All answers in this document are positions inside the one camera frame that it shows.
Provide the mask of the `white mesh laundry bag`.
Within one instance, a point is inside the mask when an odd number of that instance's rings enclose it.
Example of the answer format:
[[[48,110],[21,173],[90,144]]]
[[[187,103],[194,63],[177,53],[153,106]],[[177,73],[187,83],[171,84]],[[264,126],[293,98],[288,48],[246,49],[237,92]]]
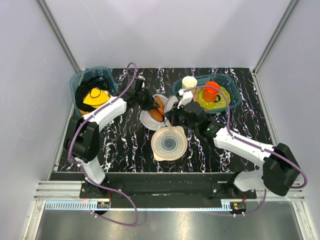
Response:
[[[170,97],[166,97],[161,94],[154,94],[153,98],[156,96],[159,96],[164,103],[164,121],[159,122],[154,120],[149,114],[148,110],[142,110],[139,115],[139,120],[142,123],[142,125],[151,131],[157,131],[161,128],[172,126],[172,125],[165,125],[165,112],[169,111],[169,104],[167,102],[173,103],[174,101],[176,102],[178,101],[178,98],[174,95],[171,95]]]

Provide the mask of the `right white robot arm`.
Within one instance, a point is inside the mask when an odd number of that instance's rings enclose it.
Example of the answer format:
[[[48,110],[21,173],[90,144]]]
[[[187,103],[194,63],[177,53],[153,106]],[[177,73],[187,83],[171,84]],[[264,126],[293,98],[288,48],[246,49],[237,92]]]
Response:
[[[170,96],[164,112],[173,126],[189,129],[201,142],[232,152],[258,166],[258,170],[237,172],[232,176],[227,185],[230,197],[236,199],[249,190],[262,189],[284,197],[293,188],[300,172],[298,162],[286,144],[273,146],[235,133],[226,124],[208,117],[199,103],[186,94],[182,100]]]

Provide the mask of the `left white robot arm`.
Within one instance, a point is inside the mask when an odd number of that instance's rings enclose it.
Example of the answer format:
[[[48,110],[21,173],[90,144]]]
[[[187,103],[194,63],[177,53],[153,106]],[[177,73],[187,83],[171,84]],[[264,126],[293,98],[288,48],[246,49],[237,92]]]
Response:
[[[115,92],[94,111],[83,116],[74,115],[69,119],[63,147],[68,152],[68,161],[82,167],[85,179],[92,183],[90,192],[97,198],[103,198],[108,193],[108,186],[103,182],[106,175],[98,160],[100,132],[115,118],[135,106],[146,111],[160,106],[145,88],[143,77],[136,77],[122,92]]]

